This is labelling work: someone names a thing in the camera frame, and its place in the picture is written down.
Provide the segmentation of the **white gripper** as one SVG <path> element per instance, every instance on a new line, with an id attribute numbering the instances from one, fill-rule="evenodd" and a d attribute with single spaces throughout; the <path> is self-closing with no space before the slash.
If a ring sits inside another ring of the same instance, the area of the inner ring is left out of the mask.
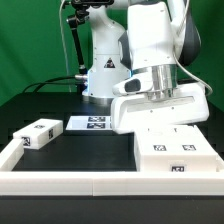
<path id="1" fill-rule="evenodd" d="M 206 121 L 209 117 L 205 87 L 199 82 L 178 85 L 171 96 L 154 99 L 153 83 L 140 76 L 113 87 L 111 126 L 118 134 L 149 126 L 184 125 Z"/>

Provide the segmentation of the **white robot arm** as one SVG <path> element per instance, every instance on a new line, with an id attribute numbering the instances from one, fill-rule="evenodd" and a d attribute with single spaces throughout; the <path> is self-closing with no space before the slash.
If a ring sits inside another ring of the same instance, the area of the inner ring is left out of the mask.
<path id="1" fill-rule="evenodd" d="M 206 84 L 177 82 L 190 64 L 200 37 L 188 10 L 190 0 L 115 0 L 127 10 L 127 26 L 111 20 L 106 6 L 87 11 L 93 37 L 93 64 L 84 96 L 111 101 L 111 126 L 129 133 L 152 124 L 189 124 L 209 116 Z"/>

